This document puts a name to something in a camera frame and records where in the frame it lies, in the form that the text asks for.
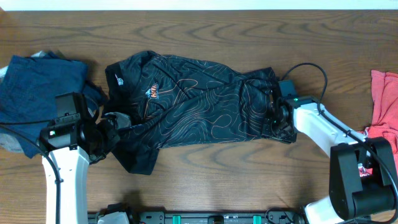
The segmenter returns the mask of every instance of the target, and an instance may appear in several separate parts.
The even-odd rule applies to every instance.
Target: red fabric
[[[371,88],[374,108],[368,136],[390,142],[398,169],[398,74],[372,70]]]

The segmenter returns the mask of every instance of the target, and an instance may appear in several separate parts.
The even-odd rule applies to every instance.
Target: blue cloth
[[[0,122],[29,122],[57,117],[55,97],[69,92],[83,93],[98,106],[106,98],[103,92],[86,80],[87,65],[76,60],[64,60],[50,52],[42,58],[13,56],[6,76],[0,83]],[[88,107],[96,109],[87,100]],[[9,126],[36,142],[47,123]],[[38,152],[34,146],[17,138],[27,157]]]

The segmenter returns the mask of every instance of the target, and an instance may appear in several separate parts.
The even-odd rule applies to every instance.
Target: black garment
[[[239,73],[215,62],[141,52],[106,69],[104,112],[131,117],[113,154],[150,174],[160,148],[272,137],[271,68]]]

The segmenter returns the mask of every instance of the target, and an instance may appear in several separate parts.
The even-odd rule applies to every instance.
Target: white background
[[[398,0],[0,0],[5,11],[398,9]]]

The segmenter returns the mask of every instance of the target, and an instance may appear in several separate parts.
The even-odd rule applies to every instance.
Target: wooden table
[[[396,11],[2,12],[0,20],[0,66],[14,54],[60,51],[86,62],[105,92],[105,67],[141,50],[240,72],[271,66],[279,76],[314,62],[329,76],[324,104],[356,130],[371,122],[370,70],[398,72]],[[290,77],[300,94],[319,96],[323,78],[315,68],[300,67]],[[150,176],[128,174],[112,155],[91,166],[88,210],[117,202],[137,210],[298,208],[326,196],[328,181],[327,156],[303,134],[291,145],[172,147],[160,150]],[[0,150],[0,223],[45,223],[45,188],[39,156]]]

